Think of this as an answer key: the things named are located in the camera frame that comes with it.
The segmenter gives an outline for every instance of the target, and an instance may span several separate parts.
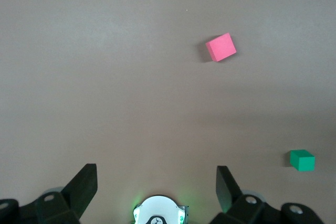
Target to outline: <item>cube top face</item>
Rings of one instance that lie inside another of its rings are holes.
[[[206,43],[213,61],[220,61],[237,52],[229,33]]]
[[[314,170],[315,157],[306,150],[293,150],[290,152],[290,164],[300,172]]]

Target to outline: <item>teal block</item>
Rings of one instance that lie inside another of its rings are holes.
[[[290,164],[300,172],[314,170],[315,157],[306,150],[290,151]]]

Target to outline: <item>gray surface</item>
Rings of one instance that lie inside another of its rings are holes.
[[[336,223],[336,0],[0,0],[0,198],[97,163],[82,223],[151,194],[218,212],[217,165],[279,208]],[[238,53],[208,62],[230,32]],[[288,151],[316,170],[288,167]]]

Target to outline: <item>pink block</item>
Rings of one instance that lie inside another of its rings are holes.
[[[237,52],[229,33],[221,35],[207,42],[205,45],[213,61],[223,60]]]

